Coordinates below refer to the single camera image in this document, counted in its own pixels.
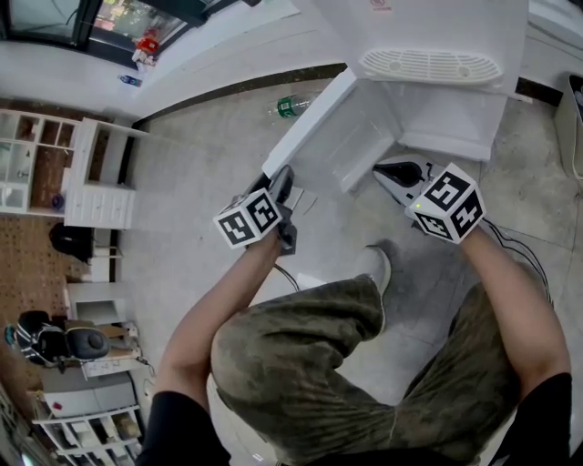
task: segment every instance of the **desk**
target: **desk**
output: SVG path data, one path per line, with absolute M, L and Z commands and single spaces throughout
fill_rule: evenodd
M 99 130 L 122 133 L 126 137 L 149 137 L 149 133 L 84 118 L 75 141 L 70 179 L 66 190 L 65 225 L 128 229 L 136 191 L 129 187 L 89 181 L 89 168 Z

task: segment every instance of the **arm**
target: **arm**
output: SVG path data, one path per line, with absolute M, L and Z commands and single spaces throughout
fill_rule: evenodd
M 174 330 L 162 357 L 156 392 L 182 393 L 209 410 L 212 340 L 223 323 L 249 306 L 273 268 L 281 250 L 276 231 L 251 245 Z
M 506 354 L 520 379 L 521 400 L 546 379 L 570 372 L 557 315 L 527 272 L 481 228 L 461 246 L 494 308 Z

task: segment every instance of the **blue bottle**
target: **blue bottle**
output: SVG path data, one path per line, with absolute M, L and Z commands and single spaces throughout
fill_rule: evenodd
M 135 87 L 140 87 L 142 85 L 141 79 L 137 79 L 137 78 L 132 77 L 132 76 L 119 75 L 118 78 L 122 83 L 126 83 L 129 85 L 135 86 Z

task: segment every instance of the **green bottle label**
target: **green bottle label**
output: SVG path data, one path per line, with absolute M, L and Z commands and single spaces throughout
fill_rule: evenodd
M 296 117 L 292 108 L 292 97 L 293 96 L 284 97 L 277 101 L 277 111 L 281 118 Z

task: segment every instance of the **trash can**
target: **trash can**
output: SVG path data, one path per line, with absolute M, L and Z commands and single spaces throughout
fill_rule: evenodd
M 575 92 L 583 86 L 583 76 L 569 75 L 567 89 L 555 114 L 558 147 L 563 169 L 583 185 L 583 118 L 575 98 Z

